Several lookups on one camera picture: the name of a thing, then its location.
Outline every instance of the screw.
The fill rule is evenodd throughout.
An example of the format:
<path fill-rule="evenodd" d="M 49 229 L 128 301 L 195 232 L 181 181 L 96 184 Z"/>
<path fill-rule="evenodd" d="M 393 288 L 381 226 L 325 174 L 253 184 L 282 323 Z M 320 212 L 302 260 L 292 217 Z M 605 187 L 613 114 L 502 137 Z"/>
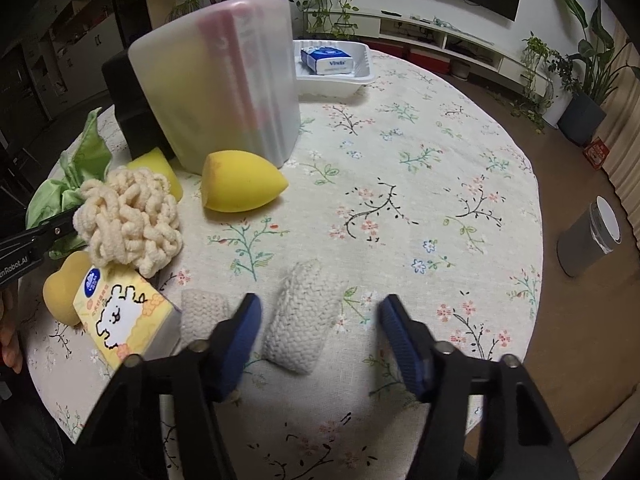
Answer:
<path fill-rule="evenodd" d="M 513 354 L 505 354 L 502 356 L 502 360 L 504 364 L 506 364 L 509 368 L 517 368 L 520 366 L 519 359 Z"/>
<path fill-rule="evenodd" d="M 134 368 L 141 363 L 142 363 L 142 357 L 140 357 L 138 354 L 131 354 L 126 359 L 124 359 L 124 362 L 123 362 L 123 364 L 127 368 Z"/>
<path fill-rule="evenodd" d="M 207 351 L 209 348 L 209 341 L 206 339 L 196 339 L 195 341 L 191 341 L 188 346 L 189 350 L 192 352 L 196 352 L 198 354 Z"/>
<path fill-rule="evenodd" d="M 456 349 L 456 347 L 453 346 L 449 341 L 438 341 L 436 342 L 434 347 L 438 352 L 444 355 L 452 354 Z"/>

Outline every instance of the round table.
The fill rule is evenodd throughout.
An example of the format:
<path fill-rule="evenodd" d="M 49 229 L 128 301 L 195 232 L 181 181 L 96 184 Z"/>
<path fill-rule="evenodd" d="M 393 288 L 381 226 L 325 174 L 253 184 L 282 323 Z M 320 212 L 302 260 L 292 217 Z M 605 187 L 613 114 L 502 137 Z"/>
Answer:
<path fill-rule="evenodd" d="M 399 294 L 436 338 L 479 358 L 523 358 L 534 327 L 542 228 L 529 161 L 444 80 L 373 57 L 377 81 L 352 98 L 300 103 L 300 138 L 282 168 L 290 186 L 271 205 L 205 215 L 199 176 L 177 171 L 184 248 L 161 271 L 160 290 L 177 306 L 187 288 L 225 294 L 231 305 L 256 292 L 264 309 L 241 397 L 216 409 L 241 480 L 404 478 L 426 407 L 406 391 L 374 322 L 387 294 Z M 111 167 L 126 163 L 113 107 L 98 130 Z M 262 358 L 262 334 L 283 278 L 312 258 L 346 284 L 316 369 L 299 376 Z M 49 272 L 22 282 L 26 357 L 44 404 L 76 440 L 113 372 L 81 328 L 60 325 L 44 308 Z M 166 462 L 181 478 L 165 405 Z M 472 399 L 468 428 L 480 416 Z"/>

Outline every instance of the red storage box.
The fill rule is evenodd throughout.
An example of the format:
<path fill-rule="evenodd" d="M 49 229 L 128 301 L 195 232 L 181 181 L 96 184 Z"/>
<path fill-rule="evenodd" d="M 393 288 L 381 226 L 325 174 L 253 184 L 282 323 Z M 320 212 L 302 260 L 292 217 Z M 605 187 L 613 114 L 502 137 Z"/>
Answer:
<path fill-rule="evenodd" d="M 400 59 L 404 59 L 404 45 L 398 45 L 395 43 L 387 43 L 386 41 L 362 41 L 369 45 L 369 48 L 373 50 L 379 50 L 380 52 L 384 52 L 385 54 L 389 54 L 390 56 L 399 57 Z"/>
<path fill-rule="evenodd" d="M 415 48 L 409 51 L 408 60 L 414 65 L 438 74 L 448 74 L 451 66 L 449 58 Z"/>
<path fill-rule="evenodd" d="M 600 137 L 596 137 L 582 153 L 587 160 L 591 163 L 594 170 L 599 170 L 604 164 L 604 160 L 609 155 L 609 149 L 606 144 L 600 140 Z"/>

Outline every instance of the white plastic tray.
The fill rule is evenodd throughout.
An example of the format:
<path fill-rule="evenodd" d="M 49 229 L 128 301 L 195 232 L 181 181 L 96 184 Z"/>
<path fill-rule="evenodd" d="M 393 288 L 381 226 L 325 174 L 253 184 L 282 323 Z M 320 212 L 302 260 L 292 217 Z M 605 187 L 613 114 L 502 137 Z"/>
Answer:
<path fill-rule="evenodd" d="M 350 74 L 316 75 L 300 61 L 300 49 L 310 46 L 334 46 L 346 52 L 355 62 Z M 296 78 L 298 95 L 323 95 L 328 97 L 349 97 L 362 85 L 373 83 L 376 74 L 373 70 L 371 51 L 364 43 L 332 40 L 294 40 L 293 51 L 296 60 Z"/>

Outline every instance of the yellow makeup sponge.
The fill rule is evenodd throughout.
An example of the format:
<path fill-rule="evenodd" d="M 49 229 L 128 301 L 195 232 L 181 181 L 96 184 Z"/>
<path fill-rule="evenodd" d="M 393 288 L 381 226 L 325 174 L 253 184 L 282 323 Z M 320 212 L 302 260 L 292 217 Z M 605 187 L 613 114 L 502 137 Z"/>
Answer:
<path fill-rule="evenodd" d="M 265 205 L 289 183 L 273 164 L 249 152 L 209 153 L 202 170 L 202 205 L 235 213 Z"/>
<path fill-rule="evenodd" d="M 76 251 L 71 253 L 60 267 L 44 282 L 42 297 L 51 315 L 60 323 L 75 326 L 80 318 L 74 309 L 76 292 L 91 268 L 89 253 Z"/>
<path fill-rule="evenodd" d="M 150 152 L 140 155 L 138 158 L 127 164 L 127 168 L 130 170 L 136 170 L 137 168 L 149 168 L 154 173 L 164 175 L 169 181 L 169 193 L 175 196 L 176 202 L 180 202 L 180 199 L 182 198 L 182 186 L 160 148 L 154 148 Z"/>

